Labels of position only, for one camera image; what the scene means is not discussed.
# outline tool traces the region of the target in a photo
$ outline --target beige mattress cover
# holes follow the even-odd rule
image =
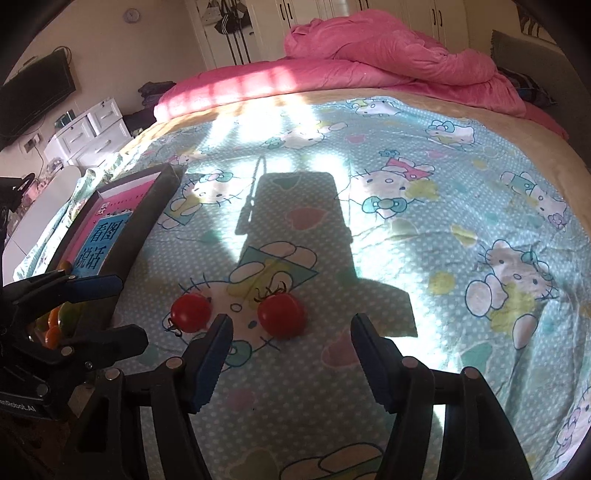
[[[219,116],[236,116],[251,109],[262,111],[264,108],[275,105],[318,104],[378,95],[391,96],[410,106],[442,115],[478,120],[491,131],[512,142],[531,159],[540,173],[560,192],[587,234],[591,236],[591,174],[587,171],[583,160],[565,140],[529,120],[411,93],[382,89],[340,89],[292,93],[231,103],[155,124],[131,141],[123,152],[129,151],[139,143],[154,140],[182,127],[213,121]]]

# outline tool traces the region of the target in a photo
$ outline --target dark pillow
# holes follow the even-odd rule
[[[556,105],[556,101],[546,90],[538,85],[532,77],[523,73],[513,72],[502,67],[497,67],[500,73],[507,77],[522,100],[533,103],[540,108]]]

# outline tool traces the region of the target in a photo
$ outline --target stack of dark clothes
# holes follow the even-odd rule
[[[154,107],[160,101],[160,97],[168,92],[176,83],[174,82],[148,82],[138,89],[141,93],[144,101],[142,105],[143,110],[132,113],[130,115],[124,115],[123,121],[127,126],[127,130],[130,131],[133,137],[136,137],[141,131],[146,130],[148,127],[156,123],[154,117]]]

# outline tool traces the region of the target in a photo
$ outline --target round clock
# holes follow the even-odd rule
[[[126,23],[137,23],[139,22],[139,10],[137,8],[128,8],[123,14],[123,20]]]

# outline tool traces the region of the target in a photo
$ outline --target wall socket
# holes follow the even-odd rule
[[[39,143],[41,143],[41,135],[35,134],[35,136],[32,139],[25,143],[25,152],[29,153]]]

